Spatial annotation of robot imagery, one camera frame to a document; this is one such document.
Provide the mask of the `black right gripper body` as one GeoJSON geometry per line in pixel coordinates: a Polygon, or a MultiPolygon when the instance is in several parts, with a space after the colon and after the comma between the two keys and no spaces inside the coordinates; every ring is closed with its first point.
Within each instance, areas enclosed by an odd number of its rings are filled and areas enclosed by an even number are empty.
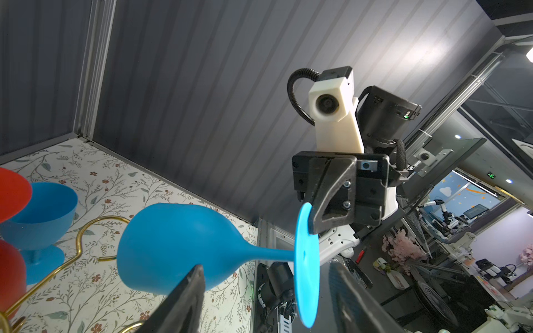
{"type": "Polygon", "coordinates": [[[309,203],[307,191],[311,158],[333,158],[345,155],[354,155],[357,158],[355,220],[353,223],[377,226],[384,216],[386,192],[389,183],[389,158],[384,154],[316,151],[301,151],[297,153],[292,158],[292,170],[294,189],[297,192],[298,200],[302,203],[309,203]]]}

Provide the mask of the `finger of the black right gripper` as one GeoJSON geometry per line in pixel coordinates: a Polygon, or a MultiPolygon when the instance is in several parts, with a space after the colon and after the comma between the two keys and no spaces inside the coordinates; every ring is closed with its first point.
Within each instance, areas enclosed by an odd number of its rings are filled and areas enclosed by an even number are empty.
{"type": "Polygon", "coordinates": [[[309,162],[308,202],[312,205],[310,233],[320,234],[355,220],[357,158],[314,157],[309,162]]]}

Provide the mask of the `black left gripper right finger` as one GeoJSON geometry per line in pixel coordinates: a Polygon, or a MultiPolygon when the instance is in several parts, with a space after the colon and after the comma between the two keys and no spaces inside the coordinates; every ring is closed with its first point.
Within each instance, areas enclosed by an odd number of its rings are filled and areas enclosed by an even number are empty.
{"type": "Polygon", "coordinates": [[[338,332],[405,332],[343,264],[330,265],[328,281],[338,332]]]}

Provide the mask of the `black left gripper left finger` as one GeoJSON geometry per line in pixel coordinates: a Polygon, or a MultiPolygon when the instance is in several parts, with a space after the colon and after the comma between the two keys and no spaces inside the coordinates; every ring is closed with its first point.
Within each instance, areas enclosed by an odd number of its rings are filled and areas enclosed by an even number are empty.
{"type": "Polygon", "coordinates": [[[204,270],[196,265],[136,333],[197,332],[205,293],[204,270]]]}

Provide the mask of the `blue wine glass front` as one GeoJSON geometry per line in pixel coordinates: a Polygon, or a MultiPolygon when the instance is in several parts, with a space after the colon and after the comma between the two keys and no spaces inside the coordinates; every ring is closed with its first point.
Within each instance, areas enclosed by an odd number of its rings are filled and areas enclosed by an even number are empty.
{"type": "Polygon", "coordinates": [[[168,296],[196,265],[210,290],[243,264],[254,260],[293,262],[298,315],[305,327],[316,321],[319,306],[319,238],[304,203],[298,213],[293,251],[250,244],[225,216],[200,205],[158,203],[136,214],[122,233],[117,269],[130,289],[168,296]]]}

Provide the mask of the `blue wine glass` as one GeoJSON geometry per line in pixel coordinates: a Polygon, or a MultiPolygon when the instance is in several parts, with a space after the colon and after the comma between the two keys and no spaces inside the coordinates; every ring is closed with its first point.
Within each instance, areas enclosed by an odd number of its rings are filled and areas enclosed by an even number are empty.
{"type": "Polygon", "coordinates": [[[158,203],[136,214],[122,233],[117,269],[130,289],[168,296],[196,265],[210,290],[243,264],[254,260],[293,262],[298,315],[305,327],[316,321],[319,306],[319,238],[304,203],[298,213],[293,251],[250,244],[225,216],[200,205],[158,203]]]}
{"type": "Polygon", "coordinates": [[[26,264],[26,284],[43,280],[65,261],[55,246],[74,220],[78,196],[66,185],[32,183],[29,204],[13,219],[11,230],[26,264]]]}

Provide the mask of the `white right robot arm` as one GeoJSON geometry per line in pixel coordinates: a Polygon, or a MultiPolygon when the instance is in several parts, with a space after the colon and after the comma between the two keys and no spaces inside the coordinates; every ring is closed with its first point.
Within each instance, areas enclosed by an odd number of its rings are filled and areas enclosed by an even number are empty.
{"type": "Polygon", "coordinates": [[[363,90],[355,113],[362,152],[302,151],[292,158],[294,189],[312,209],[309,232],[319,238],[320,263],[349,258],[361,237],[356,226],[378,227],[398,211],[396,189],[408,179],[400,134],[421,110],[379,87],[363,90]]]}

